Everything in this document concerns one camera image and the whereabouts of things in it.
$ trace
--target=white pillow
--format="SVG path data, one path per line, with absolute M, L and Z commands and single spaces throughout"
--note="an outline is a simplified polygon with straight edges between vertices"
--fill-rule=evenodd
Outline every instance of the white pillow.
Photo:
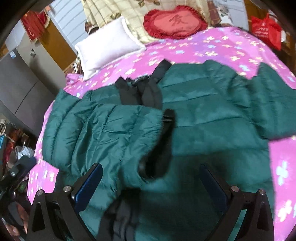
M 129 31 L 124 17 L 120 17 L 75 45 L 88 80 L 108 63 L 146 49 Z

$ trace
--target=red ruffle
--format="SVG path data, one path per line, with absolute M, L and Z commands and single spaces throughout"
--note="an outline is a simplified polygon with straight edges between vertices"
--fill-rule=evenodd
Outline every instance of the red ruffle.
M 157 26 L 155 26 L 155 18 L 162 13 L 177 13 L 180 10 L 187 10 L 189 11 L 193 17 L 199 20 L 199 24 L 192 30 L 190 31 L 178 31 L 178 32 L 171 32 L 169 33 L 168 31 L 165 31 L 164 29 L 161 29 Z M 149 11 L 145 16 L 144 16 L 144 28 L 147 31 L 147 33 L 155 38 L 158 39 L 184 39 L 187 38 L 198 31 L 205 30 L 207 28 L 207 23 L 203 20 L 203 18 L 199 15 L 199 13 L 192 7 L 189 6 L 184 6 L 184 5 L 179 5 L 177 6 L 174 10 L 169 10 L 169 11 L 161 11 L 157 9 L 153 9 Z

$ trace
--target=floral fabric cover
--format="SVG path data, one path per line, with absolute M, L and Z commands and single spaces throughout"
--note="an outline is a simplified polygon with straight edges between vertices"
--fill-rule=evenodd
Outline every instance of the floral fabric cover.
M 235 27 L 212 28 L 183 39 L 160 40 L 147 45 L 147 50 L 114 62 L 90 80 L 68 74 L 68 93 L 81 98 L 88 90 L 113 84 L 120 76 L 137 78 L 153 72 L 164 59 L 172 63 L 203 63 L 213 59 L 235 69 L 238 74 L 251 78 L 257 74 L 260 62 L 274 68 L 284 82 L 296 89 L 296 78 L 276 55 L 260 40 Z M 58 170 L 42 158 L 42 140 L 52 104 L 44 116 L 43 128 L 37 142 L 35 157 L 38 164 L 31 170 L 28 197 L 33 202 L 39 189 L 52 192 Z M 270 168 L 276 192 L 274 215 L 275 241 L 285 240 L 296 223 L 296 136 L 269 143 Z

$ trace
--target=red hanging decoration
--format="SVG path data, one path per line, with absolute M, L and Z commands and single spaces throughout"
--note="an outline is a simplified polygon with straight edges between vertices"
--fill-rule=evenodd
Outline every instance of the red hanging decoration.
M 36 42 L 41 38 L 48 27 L 49 21 L 50 18 L 44 11 L 41 13 L 29 11 L 21 18 L 21 22 L 32 42 Z

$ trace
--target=red cloth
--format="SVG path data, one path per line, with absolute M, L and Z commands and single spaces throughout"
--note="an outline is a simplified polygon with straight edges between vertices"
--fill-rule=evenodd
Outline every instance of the red cloth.
M 22 24 L 30 38 L 30 40 L 37 41 L 49 24 L 48 15 L 42 11 L 41 13 L 29 11 L 22 18 Z
M 273 19 L 251 17 L 252 33 L 270 48 L 281 50 L 281 27 Z
M 172 11 L 149 11 L 144 16 L 144 28 L 155 38 L 184 39 L 205 30 L 207 23 L 192 7 L 179 5 Z

